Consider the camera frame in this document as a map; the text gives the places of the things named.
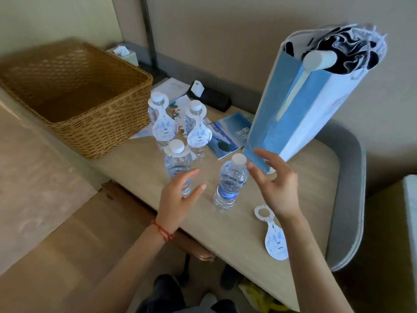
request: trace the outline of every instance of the shopping bag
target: shopping bag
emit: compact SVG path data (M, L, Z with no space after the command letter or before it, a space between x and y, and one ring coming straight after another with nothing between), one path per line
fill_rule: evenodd
M316 136L386 50L384 36L355 25L289 36L279 49L243 153L264 172L273 172L253 148L288 161Z

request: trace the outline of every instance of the forearm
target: forearm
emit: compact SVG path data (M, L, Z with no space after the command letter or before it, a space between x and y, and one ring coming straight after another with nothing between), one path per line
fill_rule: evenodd
M80 313L125 312L141 279L165 241L149 226L114 268L101 280Z
M301 312L352 313L302 213L280 223Z

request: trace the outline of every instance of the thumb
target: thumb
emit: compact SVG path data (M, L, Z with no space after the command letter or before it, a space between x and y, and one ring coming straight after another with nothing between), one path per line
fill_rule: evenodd
M190 207L197 202L197 200L201 197L201 195L203 194L204 190L206 189L207 185L206 184L200 184L198 187L196 187L193 192L191 192L191 194L186 197L184 200L187 202L187 204L190 205Z
M253 162L248 162L246 164L246 167L248 168L248 171L251 174L252 178L255 179L255 182L257 183L258 187L261 188L261 186L263 186L267 181L263 172L258 167L256 167Z

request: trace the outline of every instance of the person's left hand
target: person's left hand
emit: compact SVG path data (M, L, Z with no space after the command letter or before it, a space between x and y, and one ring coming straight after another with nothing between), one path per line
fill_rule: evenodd
M179 173L162 189L158 215L155 221L171 234L180 227L191 207L207 187L206 184L200 184L188 197L184 198L182 196L181 190L184 184L199 172L200 169L191 169Z

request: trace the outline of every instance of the wooden table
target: wooden table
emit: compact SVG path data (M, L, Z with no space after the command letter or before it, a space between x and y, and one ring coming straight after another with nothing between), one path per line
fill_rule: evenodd
M236 112L245 114L235 107L226 113L207 107L211 121ZM267 225L253 213L256 206L265 202L253 178L248 178L230 210L221 211L213 203L220 168L230 158L229 155L217 160L206 149L205 158L194 164L201 172L193 179L192 187L204 182L207 188L182 229L289 308L300 310L289 261L274 260L265 249ZM164 167L164 154L157 149L153 137L128 140L91 163L158 209L161 190L169 182L169 176ZM329 147L313 140L289 161L289 165L299 176L301 210L325 254L339 175L338 158Z

